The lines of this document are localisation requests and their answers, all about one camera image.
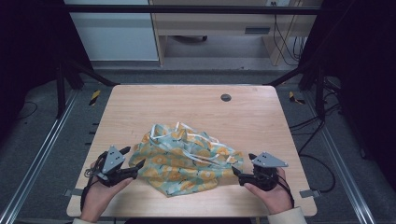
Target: cabinet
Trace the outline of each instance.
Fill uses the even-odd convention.
[[[248,6],[263,7],[266,0],[149,0],[151,5],[182,6]],[[321,0],[290,0],[290,7],[319,7]],[[279,32],[275,32],[275,15],[252,14],[173,14],[153,13],[154,34],[160,63],[166,51],[169,35],[261,35],[273,65],[281,60],[280,52],[286,49],[283,38],[308,36],[316,16],[276,16]]]

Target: white cabinet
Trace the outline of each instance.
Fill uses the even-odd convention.
[[[67,5],[147,5],[147,0],[64,0]],[[149,13],[70,13],[91,61],[158,61]]]

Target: black floor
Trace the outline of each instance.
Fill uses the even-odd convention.
[[[285,70],[280,69],[259,71],[254,67],[231,70],[213,68],[176,70],[171,65],[169,67],[169,70],[117,69],[104,71],[101,74],[121,83],[260,85],[286,73]],[[296,85],[298,79],[296,77],[276,88],[289,126],[315,116],[312,110],[312,99],[315,95],[312,91],[300,92]],[[45,162],[39,167],[40,172],[36,179],[31,181],[32,187],[25,190],[26,197],[22,197],[21,206],[17,206],[16,223],[46,223],[45,221],[65,223],[72,220],[65,212],[69,199],[64,197],[63,193],[65,189],[72,189],[76,184],[81,166],[90,148],[90,142],[94,137],[92,133],[96,130],[97,123],[100,122],[106,101],[111,93],[110,87],[89,78],[84,77],[84,80],[85,86],[82,90],[67,92],[67,96],[76,97],[74,106],[58,137],[54,139],[48,157],[44,158]],[[92,94],[96,90],[101,91],[99,98],[94,106],[89,105]],[[306,104],[291,102],[290,91],[294,92],[296,99],[305,100]],[[327,102],[327,108],[338,104],[334,95],[330,95]],[[314,217],[308,217],[307,221],[309,223],[396,223],[395,192],[382,176],[376,163],[361,158],[356,139],[342,113],[338,112],[339,110],[336,109],[329,113],[324,128],[304,148],[305,154],[314,156],[327,164],[336,177],[334,189],[315,199],[318,213]],[[18,187],[23,179],[31,177],[25,175],[30,174],[31,164],[35,161],[35,156],[40,152],[52,125],[56,122],[56,113],[54,81],[29,92],[21,118],[15,121],[10,137],[1,144],[0,148],[0,170],[3,171],[0,179],[2,189],[0,209],[3,212],[6,211],[15,193],[20,191]],[[317,127],[318,122],[313,122],[301,130],[292,131],[297,149],[304,145]],[[329,154],[329,144],[326,142],[328,140],[323,135],[325,132],[331,135],[336,150],[341,154],[375,222],[365,222],[360,219],[361,216],[357,215],[361,208],[355,207],[354,194],[351,196],[350,189],[342,182],[343,174],[337,172],[336,164],[333,163]],[[332,185],[332,176],[324,166],[309,158],[301,158],[301,161],[312,188],[327,189]]]

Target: gray floor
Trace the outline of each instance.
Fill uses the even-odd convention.
[[[163,67],[153,63],[138,62],[134,67],[119,67],[119,64],[103,66],[97,72],[111,80],[121,83],[212,83],[212,84],[253,84],[261,85],[282,76],[293,66],[280,64],[273,67],[264,45],[259,37],[210,36],[206,42],[195,39],[170,38]],[[72,220],[65,209],[68,198],[62,194],[65,189],[75,186],[79,171],[89,150],[96,123],[106,106],[111,88],[83,75],[85,86],[80,91],[68,91],[68,96],[76,100],[65,125],[54,139],[40,172],[33,180],[33,186],[26,190],[27,197],[19,207],[16,223],[65,223]],[[291,102],[290,91],[297,99],[308,103],[314,93],[300,92],[295,77],[278,86],[279,100],[289,125],[313,118],[310,104],[300,105]],[[101,94],[95,106],[89,105],[92,93]],[[35,156],[46,141],[47,134],[56,122],[56,86],[50,82],[31,90],[26,97],[27,103],[21,112],[24,119],[16,120],[12,135],[2,143],[0,150],[0,169],[2,189],[0,209],[9,205],[18,186],[23,181]],[[327,107],[337,104],[331,95]],[[313,123],[299,131],[293,131],[297,148],[301,148],[318,126]],[[342,158],[359,188],[362,198],[370,209],[375,222],[363,222],[357,216],[351,196],[342,176],[329,154],[329,146],[323,132],[317,134],[304,149],[304,153],[315,156],[329,165],[336,174],[334,190],[315,199],[318,213],[308,217],[309,223],[396,223],[396,195],[381,175],[374,161],[361,158],[359,146],[342,114],[334,111],[326,118],[327,130],[342,155]],[[332,183],[331,176],[321,165],[307,158],[301,158],[308,182],[312,188],[326,189]]]

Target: patterned fabric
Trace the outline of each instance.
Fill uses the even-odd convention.
[[[218,177],[235,177],[242,170],[242,153],[206,133],[178,123],[155,124],[134,147],[131,167],[146,159],[139,175],[167,197],[213,189]]]

